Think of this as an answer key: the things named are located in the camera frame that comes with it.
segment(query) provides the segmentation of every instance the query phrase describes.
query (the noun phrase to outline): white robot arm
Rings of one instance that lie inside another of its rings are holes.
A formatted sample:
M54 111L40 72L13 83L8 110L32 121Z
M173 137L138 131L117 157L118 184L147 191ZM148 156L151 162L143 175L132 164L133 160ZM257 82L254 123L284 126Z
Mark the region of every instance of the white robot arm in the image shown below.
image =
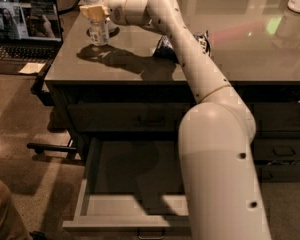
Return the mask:
M194 240L270 240L250 150L255 121L202 52L176 0L105 0L111 20L165 34L197 105L179 128L179 155Z

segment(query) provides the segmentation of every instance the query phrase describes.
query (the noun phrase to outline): drawer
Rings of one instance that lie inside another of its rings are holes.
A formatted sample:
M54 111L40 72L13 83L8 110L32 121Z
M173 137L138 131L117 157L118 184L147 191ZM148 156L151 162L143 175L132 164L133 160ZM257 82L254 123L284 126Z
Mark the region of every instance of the drawer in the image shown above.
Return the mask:
M300 139L255 139L253 155L256 162L291 161L296 164L300 162Z
M259 136L300 137L300 103L256 103L253 114Z
M189 104L82 103L68 106L78 132L174 132Z
M256 169L262 182L300 182L300 165L257 165Z
M93 138L75 215L63 228L77 237L190 235L176 143Z

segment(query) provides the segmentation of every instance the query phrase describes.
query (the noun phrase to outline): plastic bottle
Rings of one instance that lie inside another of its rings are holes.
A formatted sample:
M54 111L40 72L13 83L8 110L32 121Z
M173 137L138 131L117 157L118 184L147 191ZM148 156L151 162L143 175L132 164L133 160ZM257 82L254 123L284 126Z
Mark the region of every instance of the plastic bottle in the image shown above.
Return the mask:
M103 0L83 0L85 5L103 3ZM90 19L89 35L91 42L96 46L102 46L109 41L108 21L94 21Z

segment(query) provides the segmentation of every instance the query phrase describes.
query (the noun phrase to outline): computer screen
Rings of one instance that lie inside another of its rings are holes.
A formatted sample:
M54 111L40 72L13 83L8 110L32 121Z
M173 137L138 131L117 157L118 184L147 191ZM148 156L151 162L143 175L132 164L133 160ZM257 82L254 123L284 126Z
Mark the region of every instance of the computer screen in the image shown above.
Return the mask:
M0 42L62 42L56 0L0 0Z

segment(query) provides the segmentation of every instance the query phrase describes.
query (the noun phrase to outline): floor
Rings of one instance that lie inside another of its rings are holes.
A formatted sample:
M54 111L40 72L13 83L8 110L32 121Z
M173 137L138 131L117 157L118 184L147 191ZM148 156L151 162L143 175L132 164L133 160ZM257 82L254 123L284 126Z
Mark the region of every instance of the floor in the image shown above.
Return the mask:
M65 36L75 16L64 17ZM74 213L84 165L78 157L27 149L28 142L63 145L69 139L64 130L48 129L52 107L30 93L33 82L31 76L0 75L0 179L30 231L43 231L49 240L75 239L62 221ZM262 193L273 239L300 240L300 183L263 183Z

